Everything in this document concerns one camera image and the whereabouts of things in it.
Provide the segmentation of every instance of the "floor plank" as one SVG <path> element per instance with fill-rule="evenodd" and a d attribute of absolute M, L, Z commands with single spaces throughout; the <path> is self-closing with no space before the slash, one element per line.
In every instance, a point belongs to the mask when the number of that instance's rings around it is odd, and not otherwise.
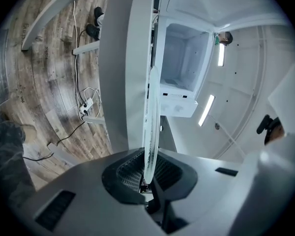
<path fill-rule="evenodd" d="M 30 124 L 37 130 L 33 144 L 24 145 L 24 155 L 33 159 L 50 154 L 47 145 L 67 137 L 82 122 L 75 101 L 75 48 L 76 32 L 73 3 L 64 8 L 39 33 L 32 47 L 25 52 L 21 45 L 26 32 L 40 11 L 51 0 L 22 0 L 9 15 L 0 30 L 0 111 L 19 124 Z M 101 6 L 105 11 L 108 0 L 76 0 L 78 34 L 86 25 L 94 23 L 93 10 Z M 80 45 L 93 42 L 86 32 Z M 100 88 L 98 78 L 98 51 L 78 57 L 79 88 Z M 87 90 L 86 96 L 92 97 Z M 89 110 L 96 116 L 99 100 Z M 85 123 L 59 147 L 81 161 L 98 159 L 112 154 L 105 127 Z M 35 188 L 52 181 L 70 165 L 55 157 L 26 165 Z"/>

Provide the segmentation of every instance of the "freezer compartment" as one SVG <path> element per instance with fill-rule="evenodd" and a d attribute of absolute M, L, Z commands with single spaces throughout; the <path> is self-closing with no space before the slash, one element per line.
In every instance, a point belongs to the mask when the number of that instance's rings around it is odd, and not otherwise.
<path fill-rule="evenodd" d="M 199 88 L 199 75 L 203 68 L 208 39 L 208 32 L 180 24 L 167 26 L 161 72 L 163 93 L 183 95 L 185 91 L 194 92 Z"/>

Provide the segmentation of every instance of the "white ceiling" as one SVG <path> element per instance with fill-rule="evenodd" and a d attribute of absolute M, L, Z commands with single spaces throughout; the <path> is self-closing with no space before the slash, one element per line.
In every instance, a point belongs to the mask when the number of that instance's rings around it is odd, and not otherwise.
<path fill-rule="evenodd" d="M 217 66 L 218 46 L 214 49 L 193 116 L 168 117 L 179 153 L 241 162 L 243 156 L 228 134 L 244 153 L 263 146 L 265 133 L 257 135 L 256 129 L 265 114 L 276 117 L 267 98 L 295 60 L 295 35 L 285 26 L 239 29 L 232 35 L 223 67 Z M 216 98 L 200 127 L 210 94 Z M 215 120 L 219 130 L 214 127 Z"/>

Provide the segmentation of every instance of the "black shoe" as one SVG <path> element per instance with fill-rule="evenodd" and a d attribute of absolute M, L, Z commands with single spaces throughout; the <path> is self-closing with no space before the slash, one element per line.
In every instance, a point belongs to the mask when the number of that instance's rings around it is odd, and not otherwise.
<path fill-rule="evenodd" d="M 90 37 L 95 38 L 96 41 L 99 40 L 98 39 L 99 28 L 95 27 L 94 25 L 88 24 L 86 30 L 87 30 L 87 34 Z"/>
<path fill-rule="evenodd" d="M 96 7 L 94 9 L 94 17 L 95 17 L 95 20 L 94 20 L 94 24 L 95 26 L 99 27 L 98 23 L 97 23 L 97 19 L 103 15 L 103 11 L 102 11 L 102 8 L 101 7 Z"/>

